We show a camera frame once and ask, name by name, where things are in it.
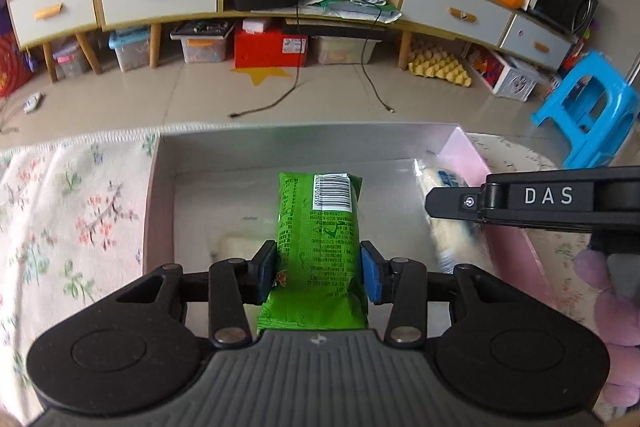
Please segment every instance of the barcode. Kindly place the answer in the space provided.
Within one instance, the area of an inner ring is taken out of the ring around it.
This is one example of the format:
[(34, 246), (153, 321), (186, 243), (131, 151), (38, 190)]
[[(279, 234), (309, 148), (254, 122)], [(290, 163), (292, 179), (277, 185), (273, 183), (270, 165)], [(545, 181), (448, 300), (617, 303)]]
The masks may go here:
[(314, 176), (314, 210), (341, 210), (351, 208), (351, 182), (347, 174), (316, 174)]

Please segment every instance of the wooden cabinet leg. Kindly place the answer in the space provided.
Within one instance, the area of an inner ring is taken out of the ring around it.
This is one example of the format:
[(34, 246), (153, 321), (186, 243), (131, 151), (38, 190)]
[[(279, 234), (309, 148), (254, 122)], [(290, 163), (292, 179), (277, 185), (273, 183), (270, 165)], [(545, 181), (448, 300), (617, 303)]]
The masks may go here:
[(94, 49), (89, 44), (89, 41), (86, 39), (86, 35), (84, 33), (76, 33), (76, 39), (78, 39), (78, 43), (82, 48), (82, 52), (86, 57), (91, 69), (94, 70), (95, 74), (102, 74), (102, 66), (98, 61), (98, 57), (95, 56)]
[(151, 68), (158, 67), (158, 57), (160, 56), (160, 35), (162, 33), (162, 25), (154, 23), (151, 25), (151, 44), (149, 49), (149, 66)]
[(56, 74), (56, 61), (53, 59), (53, 52), (51, 51), (51, 42), (45, 42), (42, 45), (42, 51), (44, 52), (44, 60), (47, 63), (47, 73), (51, 83), (58, 81), (58, 75)]
[(400, 41), (400, 53), (398, 54), (398, 68), (405, 70), (409, 65), (409, 53), (411, 53), (411, 39), (414, 34), (408, 30), (402, 32)]

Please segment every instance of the transparent storage box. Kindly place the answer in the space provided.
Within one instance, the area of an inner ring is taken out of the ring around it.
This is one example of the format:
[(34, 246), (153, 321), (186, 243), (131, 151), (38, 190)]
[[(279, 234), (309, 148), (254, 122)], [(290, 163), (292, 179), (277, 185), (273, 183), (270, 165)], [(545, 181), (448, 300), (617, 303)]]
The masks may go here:
[(89, 71), (89, 62), (76, 40), (56, 51), (53, 58), (56, 61), (56, 71), (62, 70), (61, 78), (73, 78)]
[(371, 39), (319, 36), (314, 38), (314, 48), (318, 64), (359, 64), (361, 59), (364, 64), (369, 64), (373, 48), (378, 42), (380, 41)]
[(226, 58), (226, 38), (180, 38), (185, 62), (222, 62)]
[(182, 44), (185, 62), (222, 62), (226, 59), (228, 36), (234, 23), (225, 20), (188, 21), (171, 32)]
[(148, 26), (117, 30), (109, 36), (109, 47), (116, 52), (120, 69), (134, 70), (149, 64), (149, 41), (151, 32)]

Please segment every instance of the red box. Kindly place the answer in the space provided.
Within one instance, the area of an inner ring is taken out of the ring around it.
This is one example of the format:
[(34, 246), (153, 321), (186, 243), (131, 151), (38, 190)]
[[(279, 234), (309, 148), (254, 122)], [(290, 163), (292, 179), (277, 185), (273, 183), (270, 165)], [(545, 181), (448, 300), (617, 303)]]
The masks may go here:
[(308, 37), (285, 35), (279, 28), (264, 33), (248, 33), (236, 26), (236, 68), (295, 68), (304, 66)]
[(8, 97), (32, 76), (25, 54), (18, 49), (14, 33), (11, 31), (0, 35), (0, 97)]

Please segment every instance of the pink stuffed toy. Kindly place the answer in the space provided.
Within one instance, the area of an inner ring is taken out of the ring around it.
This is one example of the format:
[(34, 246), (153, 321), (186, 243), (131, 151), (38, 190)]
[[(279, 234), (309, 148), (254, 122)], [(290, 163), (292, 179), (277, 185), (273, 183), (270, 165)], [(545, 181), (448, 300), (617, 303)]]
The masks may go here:
[(611, 358), (604, 399), (615, 407), (629, 407), (640, 400), (640, 309), (611, 288), (603, 253), (582, 250), (575, 259), (575, 272), (588, 285), (603, 290), (593, 313), (600, 338)]

